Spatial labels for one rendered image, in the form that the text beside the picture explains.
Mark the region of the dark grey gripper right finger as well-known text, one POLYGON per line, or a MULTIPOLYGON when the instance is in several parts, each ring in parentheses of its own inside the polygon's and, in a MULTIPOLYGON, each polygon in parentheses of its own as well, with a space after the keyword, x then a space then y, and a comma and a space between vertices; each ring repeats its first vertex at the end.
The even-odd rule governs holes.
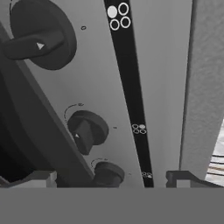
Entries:
POLYGON ((221 188, 221 185, 199 179, 189 171, 167 171, 165 176, 167 188, 221 188))

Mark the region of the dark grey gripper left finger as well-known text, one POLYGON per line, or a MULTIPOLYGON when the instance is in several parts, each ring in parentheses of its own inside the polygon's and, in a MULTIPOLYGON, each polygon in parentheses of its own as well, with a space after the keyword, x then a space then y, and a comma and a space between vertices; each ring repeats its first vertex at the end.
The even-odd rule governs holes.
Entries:
POLYGON ((56 180, 56 171, 34 171, 23 179, 0 184, 0 188, 56 188, 56 180))

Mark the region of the grey stove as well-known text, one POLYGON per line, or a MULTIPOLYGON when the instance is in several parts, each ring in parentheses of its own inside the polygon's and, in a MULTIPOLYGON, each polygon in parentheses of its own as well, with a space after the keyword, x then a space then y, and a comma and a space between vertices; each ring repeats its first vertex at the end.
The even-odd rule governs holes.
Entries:
POLYGON ((12 6, 0 0, 0 116, 27 172, 56 171, 61 187, 95 186, 95 166, 124 172, 121 188, 161 188, 179 168, 193 0, 51 0, 75 30, 77 51, 60 70, 12 60, 12 6), (99 115, 106 141, 82 155, 67 121, 99 115))

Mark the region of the large black stove knob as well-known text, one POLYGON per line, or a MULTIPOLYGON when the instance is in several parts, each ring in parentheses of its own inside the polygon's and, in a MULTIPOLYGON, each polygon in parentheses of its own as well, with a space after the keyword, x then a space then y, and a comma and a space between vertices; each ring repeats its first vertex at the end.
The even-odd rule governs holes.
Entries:
POLYGON ((3 43, 10 60, 30 60, 45 70, 60 70, 77 51, 74 27, 51 0, 18 0, 10 10, 13 38, 3 43))

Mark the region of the grey cupboard side panel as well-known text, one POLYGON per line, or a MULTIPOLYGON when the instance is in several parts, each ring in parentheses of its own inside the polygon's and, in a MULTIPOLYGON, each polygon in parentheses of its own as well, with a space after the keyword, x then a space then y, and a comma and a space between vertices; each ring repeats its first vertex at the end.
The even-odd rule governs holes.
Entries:
POLYGON ((179 169, 207 175, 224 120, 224 0, 192 0, 179 169))

